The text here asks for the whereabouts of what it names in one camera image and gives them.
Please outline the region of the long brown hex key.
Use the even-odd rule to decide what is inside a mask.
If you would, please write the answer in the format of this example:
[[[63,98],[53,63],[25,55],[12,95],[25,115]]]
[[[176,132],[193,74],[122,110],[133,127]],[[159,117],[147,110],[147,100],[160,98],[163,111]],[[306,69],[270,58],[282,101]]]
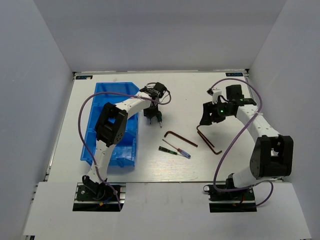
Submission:
[[[167,132],[164,134],[164,138],[166,138],[168,135],[173,135],[174,137],[176,137],[176,138],[178,138],[178,139],[180,139],[180,140],[188,143],[189,145],[191,145],[191,146],[193,146],[193,147],[195,147],[195,148],[198,147],[198,145],[197,145],[196,143],[194,143],[194,142],[192,142],[191,140],[189,140],[189,139],[187,139],[187,138],[185,138],[185,137],[177,134],[176,132],[173,132],[173,131],[170,131],[170,130],[169,130],[169,131],[167,131]]]

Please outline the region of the blue plastic compartment bin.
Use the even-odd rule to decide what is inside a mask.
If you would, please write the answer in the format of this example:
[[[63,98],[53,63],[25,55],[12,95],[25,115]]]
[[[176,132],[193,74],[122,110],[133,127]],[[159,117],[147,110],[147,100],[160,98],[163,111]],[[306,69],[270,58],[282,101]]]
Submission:
[[[84,135],[84,140],[87,146],[82,147],[80,160],[91,165],[93,163],[92,156],[97,153],[97,137],[102,133],[102,139],[105,137],[113,137],[116,142],[114,150],[110,157],[110,166],[118,166],[121,168],[134,167],[137,157],[138,145],[138,123],[139,115],[136,113],[127,119],[126,124],[120,124],[123,117],[117,117],[113,113],[108,119],[103,118],[102,127],[97,126],[100,122],[100,115],[104,111],[105,104],[109,103],[116,105],[127,100],[129,95],[135,95],[139,88],[132,82],[98,82],[95,85],[90,114]]]

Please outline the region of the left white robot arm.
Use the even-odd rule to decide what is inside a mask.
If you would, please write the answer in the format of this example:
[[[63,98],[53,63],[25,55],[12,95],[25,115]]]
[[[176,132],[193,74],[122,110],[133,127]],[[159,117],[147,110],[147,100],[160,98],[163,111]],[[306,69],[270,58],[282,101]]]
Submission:
[[[94,199],[99,200],[105,196],[107,183],[107,169],[114,148],[123,139],[128,119],[142,110],[147,111],[147,118],[159,117],[159,105],[167,105],[171,102],[170,91],[160,82],[152,82],[140,89],[135,95],[118,92],[98,92],[89,96],[80,108],[78,123],[81,122],[82,112],[86,103],[99,95],[118,95],[127,97],[126,100],[113,104],[107,102],[94,127],[96,132],[95,153],[89,149],[85,142],[81,128],[78,128],[80,139],[92,157],[89,172],[82,177],[82,182],[88,188],[88,193]]]

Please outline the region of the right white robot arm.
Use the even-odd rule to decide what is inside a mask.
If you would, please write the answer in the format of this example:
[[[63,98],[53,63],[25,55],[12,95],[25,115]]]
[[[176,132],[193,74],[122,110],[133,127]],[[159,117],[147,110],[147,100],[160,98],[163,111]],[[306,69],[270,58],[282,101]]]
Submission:
[[[212,100],[203,104],[200,126],[210,126],[234,116],[243,123],[243,129],[255,142],[248,167],[230,174],[226,179],[225,192],[229,198],[236,200],[251,186],[292,173],[292,137],[282,135],[271,127],[257,103],[243,95],[241,85],[227,86],[226,97],[218,88],[211,88],[207,93]]]

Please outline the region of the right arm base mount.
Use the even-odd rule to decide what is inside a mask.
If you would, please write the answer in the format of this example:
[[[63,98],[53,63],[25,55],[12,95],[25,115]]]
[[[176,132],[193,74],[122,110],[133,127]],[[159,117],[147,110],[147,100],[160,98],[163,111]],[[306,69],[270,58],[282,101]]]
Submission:
[[[212,184],[207,184],[203,187],[203,192],[209,195],[209,200],[212,202],[218,201],[254,201],[255,195],[252,189],[233,191],[233,192],[221,192],[217,191]]]

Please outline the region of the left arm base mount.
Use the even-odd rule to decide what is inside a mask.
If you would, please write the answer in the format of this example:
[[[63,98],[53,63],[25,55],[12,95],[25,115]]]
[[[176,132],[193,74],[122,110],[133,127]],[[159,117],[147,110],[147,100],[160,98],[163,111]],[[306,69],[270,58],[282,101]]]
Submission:
[[[125,199],[124,186],[95,182],[89,176],[84,175],[82,182],[77,185],[74,203],[75,204],[109,204],[123,203]]]

